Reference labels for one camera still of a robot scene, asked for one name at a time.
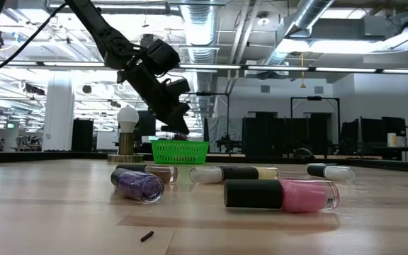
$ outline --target wooden table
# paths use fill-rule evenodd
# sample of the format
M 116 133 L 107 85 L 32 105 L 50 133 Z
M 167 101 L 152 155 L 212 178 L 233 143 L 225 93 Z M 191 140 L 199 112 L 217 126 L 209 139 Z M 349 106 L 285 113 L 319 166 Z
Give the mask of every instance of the wooden table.
M 303 166 L 278 165 L 284 177 Z M 408 173 L 356 168 L 339 209 L 306 215 L 229 210 L 222 185 L 193 185 L 189 166 L 143 205 L 114 193 L 113 164 L 0 164 L 0 255 L 408 254 Z M 154 230 L 144 243 L 140 238 Z

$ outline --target ductwork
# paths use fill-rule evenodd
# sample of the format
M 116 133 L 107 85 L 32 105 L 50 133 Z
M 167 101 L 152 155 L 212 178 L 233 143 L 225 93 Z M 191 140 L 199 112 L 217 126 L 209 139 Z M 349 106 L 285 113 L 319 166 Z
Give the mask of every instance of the ductwork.
M 185 20 L 187 44 L 193 46 L 212 46 L 215 44 L 217 10 L 214 6 L 181 6 L 181 12 Z M 216 51 L 205 48 L 190 48 L 188 55 L 194 64 L 209 64 L 215 63 Z M 199 92 L 216 91 L 217 76 L 214 73 L 197 72 L 196 76 Z M 210 98 L 210 102 L 215 103 L 215 97 Z M 212 116 L 213 107 L 209 104 L 208 97 L 198 98 L 198 105 L 202 117 Z
M 276 33 L 276 49 L 266 58 L 263 64 L 280 65 L 290 53 L 285 52 L 280 47 L 283 38 L 292 34 L 296 37 L 309 37 L 311 27 L 333 2 L 334 0 L 302 0 L 293 15 L 281 20 Z

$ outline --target black bottle cap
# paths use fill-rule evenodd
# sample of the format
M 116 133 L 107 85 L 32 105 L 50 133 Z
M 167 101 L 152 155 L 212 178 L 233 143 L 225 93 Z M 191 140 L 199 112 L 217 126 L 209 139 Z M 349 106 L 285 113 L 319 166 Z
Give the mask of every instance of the black bottle cap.
M 283 188 L 279 180 L 226 180 L 225 206 L 280 209 Z
M 258 170 L 255 167 L 220 166 L 223 170 L 223 180 L 257 180 Z
M 310 176 L 317 176 L 317 177 L 324 177 L 325 168 L 327 167 L 326 164 L 310 164 L 306 166 L 306 172 Z
M 121 168 L 121 169 L 127 169 L 127 170 L 132 170 L 132 171 L 145 171 L 146 169 L 145 164 L 143 165 L 118 165 L 116 169 Z
M 113 171 L 111 174 L 111 183 L 116 186 L 118 184 L 118 179 L 121 174 L 124 174 L 127 171 L 127 169 L 122 169 L 122 168 L 117 168 L 116 170 Z

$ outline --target lamp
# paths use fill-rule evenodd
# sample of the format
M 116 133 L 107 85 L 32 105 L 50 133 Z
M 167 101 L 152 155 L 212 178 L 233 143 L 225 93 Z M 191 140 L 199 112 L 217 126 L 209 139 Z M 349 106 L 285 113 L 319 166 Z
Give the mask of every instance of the lamp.
M 133 131 L 135 130 L 138 120 L 140 120 L 138 112 L 130 106 L 119 110 L 119 155 L 133 155 L 133 142 L 135 140 Z

